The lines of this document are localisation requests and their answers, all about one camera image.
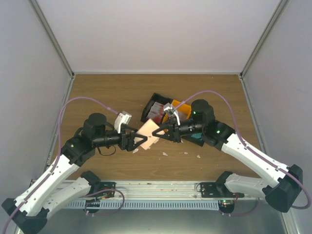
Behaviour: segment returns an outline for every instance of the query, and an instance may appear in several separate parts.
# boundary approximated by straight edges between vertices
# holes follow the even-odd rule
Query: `wall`
[[[69,76],[28,1],[1,1],[0,32],[2,203],[42,173]]]
[[[38,0],[76,73],[232,73],[279,0]]]
[[[245,76],[271,156],[304,171],[312,194],[312,1],[290,1]],[[305,205],[303,193],[295,202]],[[295,211],[311,233],[312,208]]]

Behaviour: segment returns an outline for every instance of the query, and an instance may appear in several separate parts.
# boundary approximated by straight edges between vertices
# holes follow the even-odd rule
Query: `wooden surface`
[[[241,84],[234,75],[78,75],[70,98],[88,96],[119,112],[127,111],[132,114],[129,125],[140,128],[141,113],[154,92],[185,100],[204,89],[224,95],[235,112],[243,137],[258,146]],[[214,94],[201,94],[195,99],[199,98],[206,99],[213,106],[216,119],[233,127],[230,112],[223,100]],[[95,102],[76,100],[70,103],[61,126],[62,145],[95,112],[105,114],[110,123],[115,122],[116,116]],[[108,154],[112,150],[113,148],[102,148],[102,153]],[[255,176],[253,171],[235,158],[208,145],[199,147],[187,141],[173,143],[163,139],[147,151],[139,147],[135,154],[118,147],[113,156],[101,156],[97,153],[72,174],[70,179],[75,179],[88,170],[101,179],[216,180],[224,171]]]

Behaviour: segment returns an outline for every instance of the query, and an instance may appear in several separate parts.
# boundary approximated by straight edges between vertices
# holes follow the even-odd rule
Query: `metal grille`
[[[88,209],[116,209],[121,205],[121,200],[101,200],[99,207],[89,207]],[[68,204],[65,209],[83,209],[85,200],[76,200]],[[218,201],[198,200],[128,200],[125,201],[123,209],[127,210],[218,210]]]

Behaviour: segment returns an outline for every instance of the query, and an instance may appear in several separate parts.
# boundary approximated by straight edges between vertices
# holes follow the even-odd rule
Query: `torn paper piece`
[[[156,143],[159,138],[156,136],[152,135],[152,132],[158,129],[159,126],[155,124],[154,121],[149,119],[146,123],[143,124],[143,126],[136,132],[138,134],[141,134],[143,136],[147,136],[147,141],[141,144],[140,146],[144,149],[147,150],[153,143]],[[138,141],[142,140],[141,138],[136,137],[135,138],[135,143]]]

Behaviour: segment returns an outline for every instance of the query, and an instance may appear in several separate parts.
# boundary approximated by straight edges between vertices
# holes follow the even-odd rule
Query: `purple cable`
[[[308,192],[308,190],[303,186],[303,184],[297,179],[295,178],[293,175],[291,175],[290,173],[286,172],[285,170],[279,168],[278,166],[276,166],[274,163],[270,162],[269,160],[267,160],[266,158],[264,158],[263,156],[261,156],[260,154],[258,154],[256,151],[254,151],[252,148],[250,148],[244,141],[243,137],[241,136],[240,134],[240,131],[238,129],[238,126],[237,126],[237,122],[236,122],[236,118],[235,118],[235,115],[234,115],[234,111],[233,109],[231,108],[229,102],[218,92],[216,91],[213,91],[213,90],[203,90],[203,91],[200,91],[198,93],[195,93],[193,94],[192,96],[190,96],[189,98],[187,98],[185,101],[182,101],[177,107],[175,107],[175,110],[178,109],[181,105],[183,105],[185,102],[189,101],[190,99],[194,98],[195,96],[199,95],[199,94],[203,94],[203,93],[213,93],[213,94],[216,94],[218,95],[220,98],[223,99],[223,101],[227,104],[227,106],[229,107],[230,109],[230,112],[231,112],[231,115],[232,115],[232,119],[233,119],[233,123],[234,123],[234,128],[236,130],[236,133],[237,133],[237,136],[239,138],[239,140],[241,141],[241,143],[244,145],[244,147],[246,149],[248,149],[250,152],[252,152],[254,155],[256,155],[257,157],[259,157],[260,159],[262,159],[263,161],[265,161],[266,163],[268,163],[269,165],[271,165],[272,167],[274,167],[275,169],[278,169],[279,171],[281,171],[282,173],[284,173],[285,175],[287,175],[288,177],[290,177],[292,180],[294,180],[299,186],[300,188],[302,189],[302,191],[305,193],[306,197],[307,197],[307,204],[305,206],[292,206],[292,208],[295,208],[295,209],[300,209],[300,210],[304,210],[304,209],[307,209],[311,206],[311,197],[310,197],[310,194]]]
[[[255,208],[253,208],[251,211],[248,211],[246,213],[242,213],[242,214],[230,214],[230,213],[224,213],[222,212],[221,210],[219,210],[219,212],[222,214],[222,215],[227,215],[227,216],[233,216],[233,217],[242,217],[242,216],[246,216],[246,215],[251,215],[252,213],[254,213],[255,211],[257,211],[259,209],[259,206],[260,206],[260,198],[257,199],[257,204],[255,206]]]
[[[91,97],[75,97],[75,98],[72,98],[70,100],[68,100],[64,106],[61,108],[60,112],[59,112],[59,115],[58,115],[58,154],[56,156],[56,159],[55,159],[55,162],[51,168],[51,173],[50,174],[47,174],[46,177],[25,197],[24,201],[26,202],[32,194],[34,194],[35,191],[37,191],[37,189],[44,183],[46,182],[46,180],[50,177],[50,175],[52,174],[52,172],[55,170],[58,162],[59,162],[59,157],[60,157],[60,151],[61,151],[61,137],[60,137],[60,124],[61,124],[61,118],[62,118],[62,113],[65,109],[65,107],[72,101],[74,100],[77,100],[77,99],[87,99],[87,100],[91,100],[91,101],[94,101],[98,104],[100,104],[101,106],[103,106],[105,109],[113,112],[114,114],[118,115],[119,113],[113,109],[111,109],[110,107],[104,105],[103,103],[101,103],[100,101],[94,99],[94,98],[91,98]],[[21,202],[21,204],[19,206],[16,207],[16,209],[12,212],[12,214],[9,216],[8,220],[6,221],[5,225],[4,225],[4,228],[2,230],[2,234],[5,234],[6,233],[6,230],[9,226],[9,223],[10,221],[12,220],[12,218],[14,217],[14,215],[16,214],[16,212],[23,206],[23,202]]]
[[[123,193],[117,189],[103,189],[101,191],[97,191],[96,193],[93,193],[93,194],[88,194],[86,196],[82,196],[82,197],[90,197],[90,196],[94,196],[96,194],[100,194],[100,193],[103,193],[103,192],[109,192],[109,191],[114,191],[114,192],[117,192],[117,193],[120,193],[120,195],[122,196],[122,203],[121,203],[121,206],[119,206],[119,208],[117,210],[114,210],[113,212],[110,212],[110,213],[102,213],[102,214],[92,214],[92,216],[108,216],[108,215],[113,215],[115,213],[117,213],[118,211],[121,210],[121,208],[123,207],[124,203],[125,203],[125,196],[123,195]],[[86,212],[86,215],[88,214],[87,213],[87,204],[84,208],[84,211]]]

